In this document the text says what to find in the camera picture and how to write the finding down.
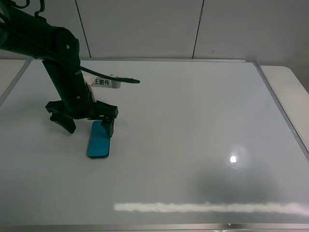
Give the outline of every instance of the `whiteboard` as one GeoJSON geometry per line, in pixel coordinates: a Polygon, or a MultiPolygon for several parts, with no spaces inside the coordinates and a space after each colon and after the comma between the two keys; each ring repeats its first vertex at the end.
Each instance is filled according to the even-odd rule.
{"type": "Polygon", "coordinates": [[[309,163],[252,63],[83,61],[140,79],[95,88],[117,105],[110,156],[91,121],[68,134],[33,61],[0,107],[0,225],[307,223],[309,163]]]}

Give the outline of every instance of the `wall seam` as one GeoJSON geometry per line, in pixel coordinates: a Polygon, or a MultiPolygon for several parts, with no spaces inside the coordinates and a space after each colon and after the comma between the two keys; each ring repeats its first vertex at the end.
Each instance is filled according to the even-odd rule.
{"type": "Polygon", "coordinates": [[[80,12],[79,12],[79,8],[78,8],[77,1],[76,1],[76,0],[74,0],[74,1],[75,1],[75,5],[76,5],[76,9],[77,9],[78,16],[79,16],[79,20],[80,20],[80,22],[81,22],[81,26],[82,26],[82,29],[83,29],[83,33],[84,33],[84,37],[85,37],[87,49],[88,49],[88,52],[89,52],[89,56],[90,56],[90,58],[91,58],[91,53],[90,53],[88,40],[87,40],[87,37],[86,37],[86,33],[85,33],[84,26],[83,26],[83,22],[82,22],[82,17],[81,17],[81,14],[80,14],[80,12]]]}
{"type": "Polygon", "coordinates": [[[192,59],[194,59],[195,47],[196,47],[196,45],[197,45],[197,36],[198,36],[199,25],[200,25],[201,19],[202,19],[203,8],[204,8],[204,1],[205,1],[205,0],[203,0],[202,7],[201,7],[201,12],[200,12],[200,14],[199,14],[199,21],[198,21],[198,26],[197,26],[197,35],[196,35],[196,37],[195,37],[192,59]]]}

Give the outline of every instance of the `label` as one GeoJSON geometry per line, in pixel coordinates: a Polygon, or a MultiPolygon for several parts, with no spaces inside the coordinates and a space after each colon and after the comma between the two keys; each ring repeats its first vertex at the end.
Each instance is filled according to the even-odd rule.
{"type": "Polygon", "coordinates": [[[97,77],[91,86],[102,88],[120,88],[120,83],[121,82],[118,81],[111,81],[102,77],[97,77]]]}

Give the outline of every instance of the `blue object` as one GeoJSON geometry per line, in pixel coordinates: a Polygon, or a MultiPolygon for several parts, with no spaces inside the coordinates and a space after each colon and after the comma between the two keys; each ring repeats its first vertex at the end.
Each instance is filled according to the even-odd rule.
{"type": "Polygon", "coordinates": [[[91,159],[104,159],[110,153],[110,140],[105,129],[101,126],[101,121],[92,123],[92,131],[88,145],[88,156],[91,159]]]}

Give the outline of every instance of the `robotic arm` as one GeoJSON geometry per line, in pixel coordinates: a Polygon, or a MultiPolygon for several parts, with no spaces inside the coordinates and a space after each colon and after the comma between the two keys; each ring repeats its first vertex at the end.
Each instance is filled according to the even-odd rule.
{"type": "Polygon", "coordinates": [[[40,58],[60,95],[61,101],[50,101],[46,105],[50,120],[74,133],[74,119],[102,120],[102,127],[109,137],[113,134],[117,106],[92,99],[81,71],[109,80],[139,83],[139,80],[106,76],[80,66],[79,42],[73,34],[61,27],[50,26],[39,16],[41,9],[31,16],[17,8],[11,0],[0,0],[0,49],[40,58]]]}

